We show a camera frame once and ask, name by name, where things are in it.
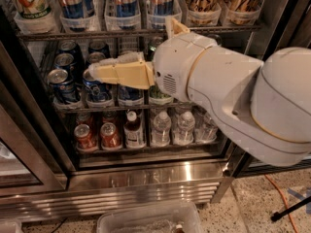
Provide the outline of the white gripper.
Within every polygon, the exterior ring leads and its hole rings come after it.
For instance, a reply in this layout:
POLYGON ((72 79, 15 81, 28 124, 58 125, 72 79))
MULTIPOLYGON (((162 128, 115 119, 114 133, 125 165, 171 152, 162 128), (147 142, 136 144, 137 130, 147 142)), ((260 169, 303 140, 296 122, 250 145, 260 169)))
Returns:
POLYGON ((193 32, 176 18, 165 18, 167 38, 154 54, 153 64, 142 52, 129 52, 90 64, 88 71, 102 83, 149 89, 156 82, 162 93, 181 102, 189 102, 188 79, 195 60, 217 42, 193 32))

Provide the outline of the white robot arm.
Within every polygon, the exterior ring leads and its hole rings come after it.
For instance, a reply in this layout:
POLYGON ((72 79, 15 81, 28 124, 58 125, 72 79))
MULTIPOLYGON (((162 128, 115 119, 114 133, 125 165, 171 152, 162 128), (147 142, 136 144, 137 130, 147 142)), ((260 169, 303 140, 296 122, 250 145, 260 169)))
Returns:
POLYGON ((173 17, 152 61, 135 53, 89 66, 102 83, 148 89, 153 84, 192 102, 254 158, 287 167, 311 152, 311 49, 291 47, 262 61, 228 50, 173 17))

